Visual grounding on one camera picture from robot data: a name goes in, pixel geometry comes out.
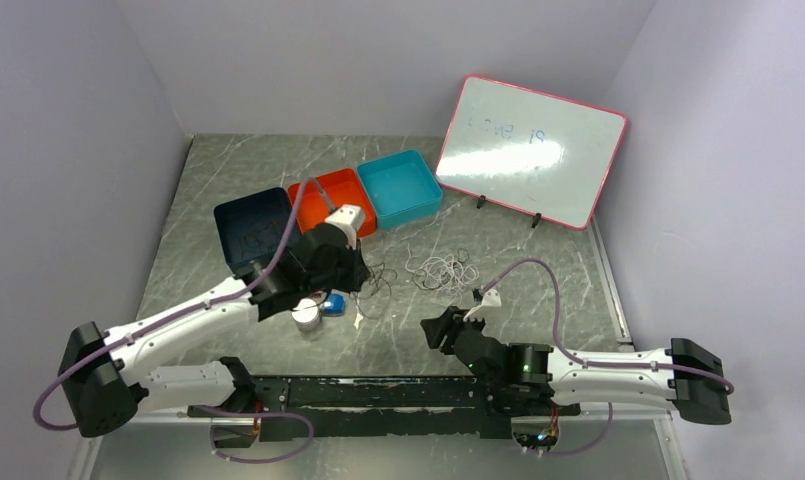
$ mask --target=teal bin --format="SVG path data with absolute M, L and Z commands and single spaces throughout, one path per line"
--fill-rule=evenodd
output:
M 416 150 L 363 163 L 356 172 L 373 204 L 380 229 L 397 227 L 440 210 L 443 191 Z

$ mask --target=white wall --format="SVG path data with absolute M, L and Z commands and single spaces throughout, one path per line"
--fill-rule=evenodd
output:
M 654 0 L 119 0 L 191 132 L 442 135 L 462 78 L 588 102 Z
M 600 203 L 640 347 L 738 386 L 678 422 L 692 478 L 805 479 L 805 1 L 659 1 L 605 97 L 632 120 Z
M 0 0 L 0 479 L 65 476 L 31 406 L 71 329 L 134 318 L 186 143 L 113 0 Z

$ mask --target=purple cable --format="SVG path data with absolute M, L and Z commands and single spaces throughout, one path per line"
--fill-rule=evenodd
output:
M 493 288 L 494 286 L 496 286 L 496 284 L 499 283 L 499 281 L 502 280 L 506 275 L 508 275 L 508 273 L 510 273 L 511 270 L 514 270 L 515 268 L 517 268 L 518 266 L 520 266 L 520 265 L 522 265 L 524 263 L 536 263 L 536 264 L 542 266 L 544 269 L 546 269 L 546 273 L 549 274 L 550 280 L 552 280 L 552 288 L 555 291 L 555 316 L 554 316 L 554 319 L 552 320 L 552 341 L 555 343 L 555 346 L 558 348 L 558 350 L 561 351 L 561 353 L 564 354 L 565 357 L 569 358 L 571 361 L 573 361 L 575 363 L 578 363 L 578 364 L 581 364 L 581 365 L 587 365 L 588 367 L 597 367 L 597 368 L 650 368 L 650 369 L 653 368 L 652 364 L 650 364 L 649 362 L 599 362 L 599 361 L 596 361 L 596 360 L 585 361 L 584 359 L 579 358 L 578 356 L 572 354 L 569 350 L 567 350 L 567 348 L 564 347 L 564 344 L 561 342 L 561 339 L 558 336 L 558 322 L 561 320 L 561 290 L 558 287 L 558 279 L 555 277 L 555 272 L 552 270 L 552 267 L 550 267 L 549 264 L 547 264 L 543 260 L 540 260 L 538 258 L 524 258 L 522 260 L 517 260 L 516 262 L 512 263 L 511 265 L 509 265 L 508 268 L 503 270 L 502 273 L 497 275 L 496 278 L 494 278 L 489 283 L 487 283 L 485 286 L 483 286 L 482 289 L 481 289 L 481 293 L 485 293 L 488 290 L 490 290 L 491 288 Z M 724 385 L 726 387 L 726 394 L 727 395 L 731 395 L 735 391 L 735 386 L 732 385 L 732 382 L 726 380 L 725 378 L 721 377 L 720 375 L 717 375 L 717 374 L 714 374 L 714 373 L 711 373 L 711 372 L 706 372 L 706 371 L 700 370 L 698 368 L 687 367 L 687 366 L 684 366 L 684 365 L 675 365 L 675 364 L 672 364 L 672 363 L 658 363 L 658 364 L 655 364 L 655 368 L 660 368 L 662 370 L 677 370 L 677 371 L 680 371 L 680 372 L 690 373 L 690 374 L 694 374 L 694 375 L 701 375 L 703 377 L 710 378 L 711 380 L 715 380 L 715 381 L 719 382 L 720 384 Z M 587 445 L 585 445 L 583 447 L 579 447 L 579 448 L 574 449 L 574 450 L 568 450 L 566 452 L 550 452 L 550 453 L 546 453 L 545 455 L 548 454 L 548 455 L 567 456 L 567 455 L 575 455 L 577 453 L 586 452 L 590 448 L 595 447 L 597 444 L 599 444 L 599 442 L 602 441 L 602 439 L 605 438 L 605 436 L 608 434 L 608 430 L 611 427 L 611 422 L 612 422 L 613 418 L 614 418 L 614 407 L 613 407 L 613 405 L 611 405 L 609 403 L 608 404 L 608 421 L 605 424 L 605 428 L 602 430 L 602 432 L 599 434 L 598 437 L 596 437 L 593 441 L 591 441 L 590 443 L 588 443 Z
M 293 210 L 290 212 L 290 218 L 287 219 L 287 225 L 284 227 L 284 233 L 281 236 L 281 241 L 278 244 L 278 248 L 275 249 L 275 253 L 273 254 L 272 260 L 270 260 L 270 263 L 267 266 L 267 268 L 265 268 L 261 272 L 261 274 L 258 275 L 258 278 L 253 280 L 249 285 L 247 285 L 242 290 L 239 290 L 237 292 L 234 292 L 234 293 L 231 293 L 231 294 L 228 294 L 228 295 L 223 295 L 221 297 L 212 298 L 210 300 L 211 305 L 217 305 L 217 304 L 220 304 L 220 303 L 223 303 L 223 302 L 229 302 L 229 301 L 232 301 L 232 300 L 236 300 L 236 299 L 240 298 L 241 296 L 243 296 L 244 294 L 246 294 L 247 292 L 251 291 L 253 288 L 257 287 L 258 284 L 263 282 L 269 276 L 270 272 L 278 264 L 279 259 L 281 259 L 281 255 L 284 253 L 284 248 L 285 248 L 285 246 L 287 246 L 287 240 L 290 239 L 290 234 L 293 232 L 293 226 L 296 223 L 296 212 L 299 211 L 299 206 L 302 204 L 302 195 L 305 193 L 305 184 L 308 181 L 313 181 L 316 184 L 317 188 L 320 191 L 322 191 L 322 187 L 320 187 L 319 183 L 317 183 L 317 181 L 313 177 L 308 177 L 308 178 L 302 180 L 302 182 L 299 184 L 299 190 L 296 192 L 296 198 L 293 201 Z M 165 316 L 164 318 L 162 318 L 162 319 L 160 319 L 160 320 L 158 320 L 156 322 L 152 322 L 152 324 L 147 325 L 147 326 L 141 328 L 140 330 L 137 330 L 136 332 L 131 334 L 131 339 L 132 339 L 132 341 L 136 340 L 136 339 L 142 337 L 143 335 L 146 335 L 147 333 L 149 333 L 149 332 L 151 332 L 153 330 L 161 328 L 162 326 L 164 326 L 164 325 L 166 325 L 166 324 L 168 324 L 170 322 L 173 322 L 173 321 L 175 321 L 175 320 L 177 320 L 179 318 L 182 318 L 185 315 L 189 315 L 189 314 L 191 314 L 191 313 L 193 313 L 193 312 L 195 312 L 197 310 L 205 309 L 206 307 L 207 306 L 202 302 L 196 303 L 194 305 L 188 305 L 188 306 L 186 306 L 186 307 L 184 307 L 184 308 L 182 308 L 180 310 L 177 310 L 177 311 Z M 46 403 L 46 399 L 48 399 L 49 395 L 51 395 L 52 392 L 54 392 L 61 384 L 63 384 L 63 382 L 65 382 L 67 379 L 69 379 L 69 377 L 74 375 L 77 371 L 79 371 L 82 368 L 84 368 L 85 366 L 87 366 L 90 362 L 94 361 L 95 359 L 99 358 L 100 356 L 102 356 L 102 355 L 104 355 L 106 353 L 111 352 L 112 350 L 114 350 L 114 349 L 116 349 L 118 347 L 126 345 L 127 343 L 128 343 L 128 338 L 126 338 L 126 337 L 120 338 L 120 339 L 116 340 L 113 343 L 109 343 L 109 344 L 105 345 L 104 347 L 99 348 L 95 352 L 91 353 L 90 355 L 87 355 L 86 357 L 82 358 L 81 360 L 79 360 L 78 362 L 73 364 L 71 367 L 69 367 L 68 369 L 64 370 L 63 373 L 58 375 L 58 377 L 55 378 L 54 381 L 52 381 L 52 383 L 49 384 L 49 386 L 46 387 L 45 390 L 43 390 L 43 392 L 40 394 L 40 396 L 37 397 L 37 401 L 34 402 L 34 409 L 31 412 L 31 415 L 34 418 L 34 422 L 36 422 L 37 425 L 45 428 L 46 430 L 52 430 L 52 431 L 55 431 L 55 432 L 62 432 L 62 431 L 66 431 L 66 430 L 75 429 L 77 427 L 77 425 L 74 424 L 74 423 L 69 423 L 69 424 L 66 424 L 66 425 L 57 425 L 57 424 L 54 424 L 54 423 L 49 423 L 46 419 L 43 418 L 43 414 L 42 414 L 43 404 Z
M 322 188 L 322 185 L 320 185 L 320 182 L 318 182 L 316 178 L 308 177 L 307 179 L 317 187 L 317 192 L 319 192 L 320 196 L 323 197 L 323 202 L 325 202 L 325 206 L 328 208 L 328 213 L 334 213 L 334 211 L 337 210 L 337 207 L 334 206 L 334 202 L 331 201 L 331 197 L 328 196 L 328 192 Z
M 242 457 L 232 457 L 231 455 L 226 455 L 221 450 L 216 448 L 216 441 L 214 440 L 214 428 L 211 427 L 211 432 L 208 435 L 208 438 L 211 441 L 211 453 L 216 455 L 223 460 L 234 462 L 234 463 L 248 463 L 248 464 L 262 464 L 262 463 L 274 463 L 280 462 L 282 460 L 287 460 L 288 458 L 295 457 L 299 455 L 306 448 L 311 445 L 311 442 L 314 440 L 314 425 L 308 420 L 307 417 L 299 415 L 298 413 L 288 413 L 288 412 L 261 412 L 261 413 L 233 413 L 233 412 L 226 412 L 225 410 L 220 410 L 218 408 L 213 407 L 198 407 L 201 410 L 204 410 L 208 413 L 212 413 L 214 415 L 220 415 L 223 417 L 234 417 L 234 418 L 292 418 L 294 420 L 299 420 L 300 422 L 304 423 L 305 426 L 308 427 L 308 438 L 305 440 L 302 445 L 293 449 L 290 452 L 287 452 L 283 455 L 279 455 L 277 457 L 272 458 L 242 458 Z

